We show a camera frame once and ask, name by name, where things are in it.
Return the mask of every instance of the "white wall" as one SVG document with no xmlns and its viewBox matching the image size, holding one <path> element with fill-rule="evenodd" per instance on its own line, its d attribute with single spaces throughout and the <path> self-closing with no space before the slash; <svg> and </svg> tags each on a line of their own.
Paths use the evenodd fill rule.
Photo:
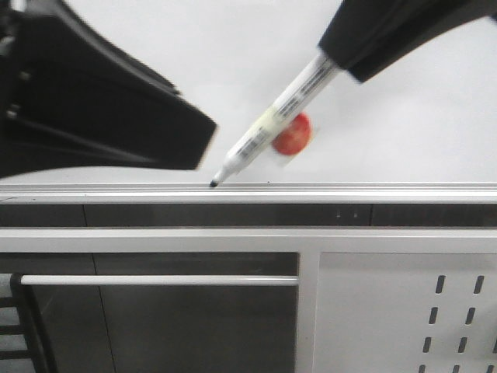
<svg viewBox="0 0 497 373">
<path fill-rule="evenodd" d="M 316 53 L 338 0 L 71 0 L 98 32 L 172 80 L 219 129 L 195 172 L 65 169 L 1 183 L 205 182 Z M 359 85 L 342 73 L 308 107 L 318 129 L 285 167 L 232 182 L 497 182 L 497 23 L 450 31 Z"/>
</svg>

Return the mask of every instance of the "red apple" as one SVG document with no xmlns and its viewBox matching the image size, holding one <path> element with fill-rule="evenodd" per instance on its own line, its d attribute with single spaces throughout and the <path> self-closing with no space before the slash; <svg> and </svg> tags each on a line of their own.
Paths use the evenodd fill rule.
<svg viewBox="0 0 497 373">
<path fill-rule="evenodd" d="M 273 148 L 283 155 L 295 155 L 301 152 L 311 140 L 311 132 L 309 117 L 305 113 L 300 113 L 273 140 Z"/>
</svg>

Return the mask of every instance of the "perforated panel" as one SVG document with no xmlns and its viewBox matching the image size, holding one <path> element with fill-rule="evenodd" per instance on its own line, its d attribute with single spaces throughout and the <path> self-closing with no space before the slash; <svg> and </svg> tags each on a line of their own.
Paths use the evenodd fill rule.
<svg viewBox="0 0 497 373">
<path fill-rule="evenodd" d="M 497 256 L 321 257 L 315 371 L 497 372 Z"/>
</svg>

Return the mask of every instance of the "handle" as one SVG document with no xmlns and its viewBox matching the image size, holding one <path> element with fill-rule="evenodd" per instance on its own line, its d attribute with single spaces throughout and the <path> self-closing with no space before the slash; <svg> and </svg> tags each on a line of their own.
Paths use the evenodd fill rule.
<svg viewBox="0 0 497 373">
<path fill-rule="evenodd" d="M 344 0 L 319 47 L 361 82 L 426 41 L 497 12 L 497 0 Z"/>
<path fill-rule="evenodd" d="M 21 278 L 23 285 L 148 285 L 148 286 L 297 286 L 297 276 L 213 276 L 213 275 L 32 275 Z"/>
</svg>

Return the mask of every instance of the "white marker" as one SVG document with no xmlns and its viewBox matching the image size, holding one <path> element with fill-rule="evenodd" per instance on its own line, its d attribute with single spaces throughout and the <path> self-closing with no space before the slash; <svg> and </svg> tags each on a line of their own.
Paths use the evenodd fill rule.
<svg viewBox="0 0 497 373">
<path fill-rule="evenodd" d="M 216 187 L 248 166 L 339 71 L 326 54 L 315 57 L 230 149 L 210 186 Z"/>
</svg>

